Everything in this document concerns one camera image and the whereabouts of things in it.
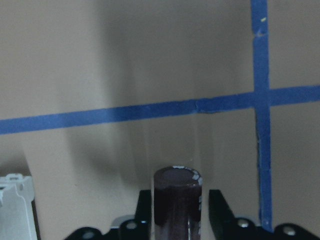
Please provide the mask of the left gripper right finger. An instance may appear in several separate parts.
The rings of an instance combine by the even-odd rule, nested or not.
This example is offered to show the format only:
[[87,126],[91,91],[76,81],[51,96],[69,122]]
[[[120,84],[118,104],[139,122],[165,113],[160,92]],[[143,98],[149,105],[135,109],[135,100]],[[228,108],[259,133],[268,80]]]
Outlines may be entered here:
[[208,197],[209,222],[216,240],[234,240],[236,218],[222,192],[210,189]]

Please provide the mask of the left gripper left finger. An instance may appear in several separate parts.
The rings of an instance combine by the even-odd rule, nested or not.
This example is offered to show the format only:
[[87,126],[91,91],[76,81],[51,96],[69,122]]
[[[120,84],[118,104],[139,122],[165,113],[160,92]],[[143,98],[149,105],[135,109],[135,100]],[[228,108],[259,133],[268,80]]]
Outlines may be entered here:
[[139,192],[134,219],[137,223],[137,235],[139,240],[151,239],[152,226],[152,193],[151,190]]

